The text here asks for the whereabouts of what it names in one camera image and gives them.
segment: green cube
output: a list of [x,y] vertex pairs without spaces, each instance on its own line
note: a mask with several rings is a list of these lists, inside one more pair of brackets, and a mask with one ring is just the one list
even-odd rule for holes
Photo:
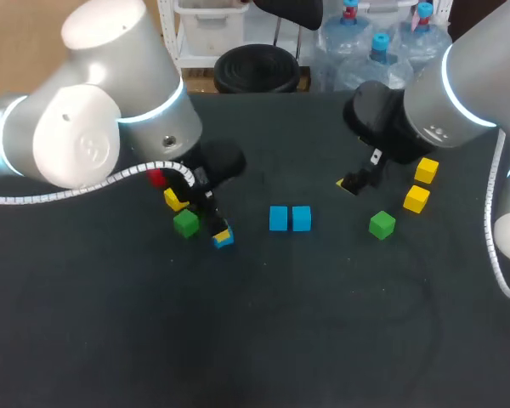
[[371,224],[368,227],[368,230],[378,240],[385,240],[388,236],[393,234],[395,222],[396,220],[385,211],[380,211],[371,218]]
[[198,231],[201,223],[196,214],[183,210],[173,218],[173,226],[184,238],[189,238]]

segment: screw hole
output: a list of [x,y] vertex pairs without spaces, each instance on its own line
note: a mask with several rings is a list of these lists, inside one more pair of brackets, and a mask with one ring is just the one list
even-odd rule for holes
[[165,136],[162,141],[162,145],[166,148],[170,148],[176,145],[176,138],[173,136]]

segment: yellow cube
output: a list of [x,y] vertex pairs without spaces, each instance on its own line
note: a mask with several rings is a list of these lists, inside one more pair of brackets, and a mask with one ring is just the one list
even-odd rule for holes
[[425,204],[427,204],[429,194],[431,193],[428,190],[414,185],[410,191],[408,191],[403,207],[419,214],[425,207]]
[[217,241],[218,243],[221,243],[230,238],[230,231],[229,229],[226,229],[225,231],[222,231],[219,234],[214,235],[213,238],[215,238],[215,241]]
[[178,200],[176,193],[172,189],[164,190],[164,201],[167,202],[168,206],[172,208],[176,213],[183,210],[189,205],[189,202],[181,202]]
[[423,157],[422,160],[417,165],[416,175],[414,179],[417,181],[421,181],[425,184],[431,184],[433,182],[434,176],[436,175],[436,171],[439,168],[439,163],[437,161],[428,159]]

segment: white cable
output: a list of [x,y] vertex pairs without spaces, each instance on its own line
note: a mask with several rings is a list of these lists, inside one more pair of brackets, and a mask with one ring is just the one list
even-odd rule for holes
[[502,148],[504,147],[504,140],[507,135],[499,130],[499,138],[496,141],[495,154],[493,155],[493,162],[491,163],[490,178],[487,182],[487,192],[485,194],[485,209],[484,209],[484,230],[485,230],[485,243],[487,244],[487,252],[490,255],[491,267],[495,274],[496,282],[508,298],[510,298],[510,287],[504,276],[502,275],[501,265],[499,258],[496,255],[495,243],[493,241],[493,231],[491,229],[491,206],[493,204],[493,192],[495,191],[496,173],[499,169],[499,162],[501,161]]
[[126,170],[111,175],[102,183],[98,183],[96,185],[92,185],[90,187],[82,189],[67,190],[61,191],[59,193],[33,195],[27,197],[0,197],[0,206],[24,206],[27,204],[39,204],[42,202],[65,200],[67,198],[82,196],[95,190],[100,190],[110,184],[116,183],[117,181],[133,176],[134,174],[147,172],[149,170],[154,170],[157,168],[168,168],[176,172],[179,172],[181,173],[189,187],[192,188],[195,185],[195,176],[183,164],[179,164],[175,161],[152,161],[145,164],[139,164],[138,166],[132,166]]

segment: black tablecloth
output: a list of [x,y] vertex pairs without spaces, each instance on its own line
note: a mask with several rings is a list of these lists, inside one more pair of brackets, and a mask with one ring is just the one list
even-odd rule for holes
[[[233,247],[177,235],[144,176],[0,207],[0,407],[510,407],[510,301],[482,222],[496,135],[432,155],[416,215],[415,165],[357,197],[335,185],[370,153],[345,99],[193,97],[203,138],[246,152],[217,191]],[[310,205],[313,230],[269,233],[270,205]]]

